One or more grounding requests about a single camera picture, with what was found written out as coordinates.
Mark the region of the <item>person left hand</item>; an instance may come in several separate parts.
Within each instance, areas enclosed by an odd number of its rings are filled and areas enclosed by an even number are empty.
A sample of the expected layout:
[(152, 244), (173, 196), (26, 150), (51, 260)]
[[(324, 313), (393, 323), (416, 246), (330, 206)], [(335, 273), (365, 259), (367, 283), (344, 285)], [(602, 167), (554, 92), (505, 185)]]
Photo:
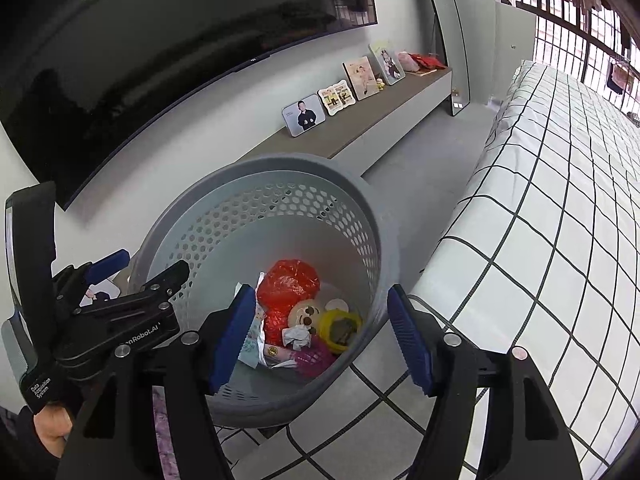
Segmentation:
[(73, 429), (70, 413), (61, 404), (48, 404), (32, 420), (42, 445), (51, 455), (61, 458)]

